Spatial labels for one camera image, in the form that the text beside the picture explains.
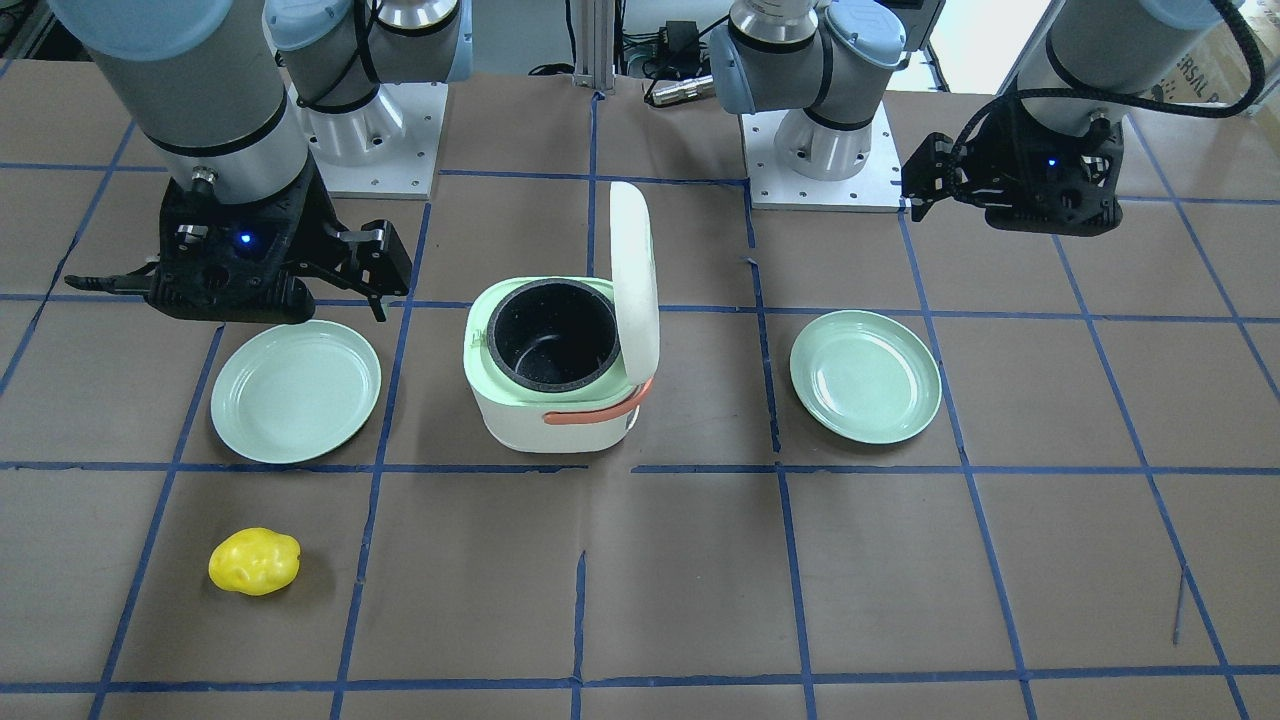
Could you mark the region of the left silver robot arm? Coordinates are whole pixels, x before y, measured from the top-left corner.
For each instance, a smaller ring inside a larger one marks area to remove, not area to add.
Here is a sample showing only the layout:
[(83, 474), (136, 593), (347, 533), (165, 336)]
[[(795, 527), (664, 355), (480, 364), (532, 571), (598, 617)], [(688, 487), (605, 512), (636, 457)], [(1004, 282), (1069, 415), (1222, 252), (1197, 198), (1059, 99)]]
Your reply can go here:
[[(707, 40), (710, 83), (737, 117), (773, 115), (763, 158), (800, 190), (840, 186), (869, 161), (891, 76), (916, 47), (899, 1), (736, 1)], [(1234, 101), (1155, 92), (1225, 28), (1247, 69)], [(1123, 122), (1134, 109), (1222, 119), (1253, 106), (1267, 61), (1239, 1), (1061, 1), (998, 92), (955, 135), (923, 138), (900, 168), (920, 222), (938, 202), (979, 208), (1001, 231), (1096, 237), (1123, 222)]]

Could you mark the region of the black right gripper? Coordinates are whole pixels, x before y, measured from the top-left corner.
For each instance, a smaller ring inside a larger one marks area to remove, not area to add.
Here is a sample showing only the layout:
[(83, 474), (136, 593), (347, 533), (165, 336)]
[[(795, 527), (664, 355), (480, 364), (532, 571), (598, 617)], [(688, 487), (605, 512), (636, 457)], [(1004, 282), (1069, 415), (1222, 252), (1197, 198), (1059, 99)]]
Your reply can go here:
[(364, 296), (375, 320), (385, 322), (385, 301), (408, 293), (413, 269), (392, 222), (344, 231), (314, 160), (291, 184), (252, 202), (219, 202), (210, 188), (170, 181), (159, 238), (159, 263), (115, 275), (65, 274), (63, 282), (145, 296), (177, 319), (276, 325), (314, 316), (305, 278), (317, 278)]

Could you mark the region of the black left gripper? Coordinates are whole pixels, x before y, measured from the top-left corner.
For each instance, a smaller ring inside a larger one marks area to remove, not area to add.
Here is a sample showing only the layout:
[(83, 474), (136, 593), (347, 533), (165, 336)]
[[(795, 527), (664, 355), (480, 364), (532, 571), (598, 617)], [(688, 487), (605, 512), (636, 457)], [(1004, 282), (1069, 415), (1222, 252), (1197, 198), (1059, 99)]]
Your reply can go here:
[(913, 222), (954, 199), (983, 209), (996, 229), (1096, 237), (1123, 220), (1123, 128), (1106, 115), (1089, 120), (1083, 135), (1064, 135), (1019, 101), (1005, 101), (965, 143), (941, 132), (925, 136), (902, 164), (902, 197)]

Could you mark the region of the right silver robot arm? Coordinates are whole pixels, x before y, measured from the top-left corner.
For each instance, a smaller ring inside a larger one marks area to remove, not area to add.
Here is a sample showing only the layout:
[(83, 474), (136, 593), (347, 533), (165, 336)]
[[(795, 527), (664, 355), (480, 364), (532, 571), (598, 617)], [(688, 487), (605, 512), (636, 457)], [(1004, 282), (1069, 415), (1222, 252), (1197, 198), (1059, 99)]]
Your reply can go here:
[(367, 300), (410, 291), (392, 222), (337, 215), (323, 163), (383, 159), (410, 132), (387, 90), (472, 69), (468, 1), (52, 1), (170, 179), (157, 252), (72, 288), (197, 322), (300, 324), (307, 279)]

